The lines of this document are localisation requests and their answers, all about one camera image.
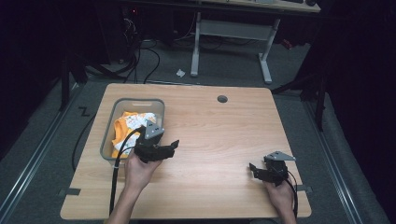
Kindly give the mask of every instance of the desk leg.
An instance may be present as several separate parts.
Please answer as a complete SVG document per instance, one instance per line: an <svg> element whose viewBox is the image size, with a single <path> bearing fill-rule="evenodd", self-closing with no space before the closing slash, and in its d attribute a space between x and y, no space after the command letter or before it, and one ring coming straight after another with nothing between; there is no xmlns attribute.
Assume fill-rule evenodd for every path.
<svg viewBox="0 0 396 224"><path fill-rule="evenodd" d="M192 62L191 62L192 77L198 77L200 32L201 32L201 12L197 12L197 22L195 27L195 46L194 46L194 52L192 53Z"/></svg>
<svg viewBox="0 0 396 224"><path fill-rule="evenodd" d="M272 83L270 70L268 69L268 64L267 64L267 57L270 52L271 46L274 42L274 38L275 38L277 27L279 26L279 23L280 23L280 19L276 19L274 22L274 26L272 27L271 32L268 36L268 40L267 40L267 43L265 46L265 51L264 51L264 53L259 54L260 64L262 66L262 75L264 77L265 84Z"/></svg>

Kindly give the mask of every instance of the dark background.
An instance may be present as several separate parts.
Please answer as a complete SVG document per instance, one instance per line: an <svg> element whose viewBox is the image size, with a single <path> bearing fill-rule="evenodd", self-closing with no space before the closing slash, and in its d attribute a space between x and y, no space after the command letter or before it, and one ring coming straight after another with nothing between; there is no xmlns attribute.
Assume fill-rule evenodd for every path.
<svg viewBox="0 0 396 224"><path fill-rule="evenodd" d="M361 169L390 221L396 222L392 212L396 206L392 191L396 188L395 3L318 3L322 15L347 17L349 23L342 28L327 25L317 34L317 22L285 19L276 43L287 39L292 45L314 44L304 61L304 67L314 68L323 63L328 49L338 49L326 70L327 92ZM57 4L0 2L1 158L60 78L66 49L96 63L128 60L119 6L91 1ZM191 20L192 12L145 9L139 13L139 28L145 35L169 45L178 37L174 30L185 34L191 25L186 21Z"/></svg>

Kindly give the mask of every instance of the hand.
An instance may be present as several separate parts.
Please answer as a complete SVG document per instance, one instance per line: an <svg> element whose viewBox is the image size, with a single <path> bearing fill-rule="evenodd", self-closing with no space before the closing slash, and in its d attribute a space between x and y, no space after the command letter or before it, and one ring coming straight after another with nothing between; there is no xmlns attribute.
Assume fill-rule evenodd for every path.
<svg viewBox="0 0 396 224"><path fill-rule="evenodd" d="M274 183L262 181L270 195L271 203L276 208L283 223L297 223L293 213L294 192L286 181L282 181L279 186Z"/></svg>
<svg viewBox="0 0 396 224"><path fill-rule="evenodd" d="M143 163L133 152L125 162L125 186L107 224L128 223L134 205L162 161Z"/></svg>
<svg viewBox="0 0 396 224"><path fill-rule="evenodd" d="M125 162L125 187L124 189L142 190L149 183L155 169L163 161L142 162L133 152Z"/></svg>

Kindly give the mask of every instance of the wooden table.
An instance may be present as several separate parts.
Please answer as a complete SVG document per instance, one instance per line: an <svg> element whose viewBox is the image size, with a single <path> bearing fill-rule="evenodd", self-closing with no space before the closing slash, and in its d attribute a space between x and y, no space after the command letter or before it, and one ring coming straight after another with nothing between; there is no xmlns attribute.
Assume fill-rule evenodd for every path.
<svg viewBox="0 0 396 224"><path fill-rule="evenodd" d="M225 95L227 103L218 102ZM123 97L165 103L162 145L179 139L174 158L163 161L140 195L132 218L277 217L262 182L248 169L264 166L276 150L292 155L272 94L264 88L110 84L106 88L67 195L64 219L108 218L113 169L99 148L114 103ZM289 170L302 184L294 161ZM124 183L119 171L116 199ZM298 192L299 217L311 208Z"/></svg>

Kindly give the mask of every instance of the black cable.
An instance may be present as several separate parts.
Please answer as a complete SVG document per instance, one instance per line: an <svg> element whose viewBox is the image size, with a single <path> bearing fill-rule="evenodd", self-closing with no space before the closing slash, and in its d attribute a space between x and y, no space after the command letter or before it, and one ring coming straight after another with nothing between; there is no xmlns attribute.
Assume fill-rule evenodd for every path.
<svg viewBox="0 0 396 224"><path fill-rule="evenodd" d="M214 41L210 41L211 38L207 38L206 40L209 40L209 42L214 43ZM217 46L215 46L214 48L211 48L211 49L210 49L210 48L205 48L205 47L202 46L202 44L200 44L199 47L202 48L202 49L213 50L213 49L218 49L218 48L220 48L220 47L222 46L222 44L223 44L223 38L220 39L219 44L218 44Z"/></svg>
<svg viewBox="0 0 396 224"><path fill-rule="evenodd" d="M135 61L134 67L131 68L131 71L128 73L128 75L127 75L127 76L125 77L125 79L123 80L123 83L125 83L125 82L128 81L129 76L130 76L130 75L132 74L132 72L136 69L137 64L139 63L138 59L136 59L136 56L134 56L134 61Z"/></svg>
<svg viewBox="0 0 396 224"><path fill-rule="evenodd" d="M117 158L114 162L114 170L113 170L113 180L111 183L111 195L110 195L110 208L109 208L109 214L111 215L111 213L113 212L114 209L114 200L116 197L116 190L117 190L117 177L119 175L119 166L120 166L120 156L122 155L122 153L128 149L125 148L125 144L127 143L128 139L132 136L132 134L136 133L137 131L140 131L140 128L133 130L131 133L129 133L126 137L125 140L122 142L121 148L119 150L119 154L117 155Z"/></svg>
<svg viewBox="0 0 396 224"><path fill-rule="evenodd" d="M157 62L157 65L155 66L155 68L154 68L150 73L148 73L148 75L146 76L145 80L143 81L143 84L146 84L146 82L147 82L148 79L149 79L149 76L151 76L151 74L154 73L154 71L155 71L155 70L158 68L158 66L160 65L160 55L159 55L157 52L155 52L154 50L152 50L152 49L147 49L147 50L149 50L149 51L151 51L151 52L153 52L153 53L155 53L155 54L157 55L157 57L158 57L158 62Z"/></svg>
<svg viewBox="0 0 396 224"><path fill-rule="evenodd" d="M295 191L294 191L294 209L293 209L293 212L294 212L294 215L297 217L297 212L298 212L298 196L297 196L297 180L296 180L296 177L294 177L294 175L290 172L290 171L288 171L288 173L293 177L293 179L294 179L294 183L295 183Z"/></svg>
<svg viewBox="0 0 396 224"><path fill-rule="evenodd" d="M92 117L90 118L90 120L88 120L87 124L85 124L85 127L82 129L81 133L79 134L78 140L75 144L75 147L73 149L73 154L72 154L72 168L73 168L73 172L76 171L76 165L75 165L75 156L76 156L76 150L77 150L77 146L79 141L81 140L82 135L85 133L85 130L88 128L89 124L93 121L93 119L96 117L96 113L94 115L92 115Z"/></svg>
<svg viewBox="0 0 396 224"><path fill-rule="evenodd" d="M137 63L140 62L140 56L142 55L141 54L141 47L142 47L142 45L139 46L139 51L137 52L138 53L138 55L137 55ZM137 65L136 65L136 68L134 69L134 84L137 84Z"/></svg>

